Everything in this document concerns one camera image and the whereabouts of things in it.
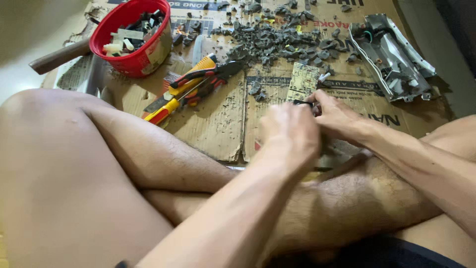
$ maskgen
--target green wire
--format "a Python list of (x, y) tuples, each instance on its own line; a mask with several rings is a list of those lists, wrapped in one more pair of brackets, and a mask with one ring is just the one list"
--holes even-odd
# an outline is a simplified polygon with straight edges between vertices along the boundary
[(374, 38), (372, 37), (372, 33), (369, 32), (369, 31), (364, 31), (364, 33), (368, 33), (368, 35), (370, 36), (370, 42), (372, 42), (373, 39), (374, 39)]

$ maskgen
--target leg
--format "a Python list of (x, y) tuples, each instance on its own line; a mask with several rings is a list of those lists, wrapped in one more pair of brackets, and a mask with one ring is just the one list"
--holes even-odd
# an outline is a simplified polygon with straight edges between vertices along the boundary
[(86, 94), (21, 92), (0, 116), (0, 212), (12, 267), (135, 264), (172, 226), (128, 175), (142, 188), (210, 192), (233, 176), (160, 128)]
[[(476, 161), (475, 134), (476, 116), (471, 116), (448, 123), (423, 140)], [(163, 191), (147, 191), (145, 197), (175, 225), (207, 199), (205, 194), (189, 196)], [(279, 254), (341, 247), (439, 214), (436, 206), (372, 157), (346, 174), (323, 183), (298, 186), (280, 217), (268, 250)]]

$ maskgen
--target red bucket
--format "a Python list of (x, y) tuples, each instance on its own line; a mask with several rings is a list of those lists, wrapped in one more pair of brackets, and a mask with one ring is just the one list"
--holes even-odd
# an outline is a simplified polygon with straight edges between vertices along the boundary
[[(111, 33), (121, 26), (135, 23), (144, 11), (156, 10), (165, 14), (164, 21), (152, 38), (133, 53), (108, 57), (102, 47), (110, 43)], [(94, 54), (107, 60), (114, 69), (130, 77), (144, 77), (155, 71), (170, 53), (172, 35), (170, 33), (170, 5), (166, 0), (131, 0), (118, 5), (101, 21), (89, 41)]]

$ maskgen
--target hand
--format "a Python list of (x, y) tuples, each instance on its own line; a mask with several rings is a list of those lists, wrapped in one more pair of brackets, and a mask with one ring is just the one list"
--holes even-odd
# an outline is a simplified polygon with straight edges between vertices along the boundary
[(280, 148), (295, 157), (314, 157), (320, 150), (320, 131), (309, 105), (273, 105), (260, 120), (264, 146)]
[(361, 116), (341, 100), (327, 95), (318, 89), (304, 101), (315, 103), (313, 112), (317, 116), (316, 122), (322, 127), (322, 131), (331, 138), (344, 140), (352, 145), (361, 147), (357, 142), (356, 126), (368, 120)]

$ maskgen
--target circuit board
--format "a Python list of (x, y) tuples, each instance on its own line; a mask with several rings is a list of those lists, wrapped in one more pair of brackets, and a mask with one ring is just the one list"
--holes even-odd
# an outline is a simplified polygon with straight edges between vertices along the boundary
[(319, 68), (309, 65), (294, 63), (293, 75), (289, 83), (287, 102), (293, 100), (303, 101), (316, 90)]

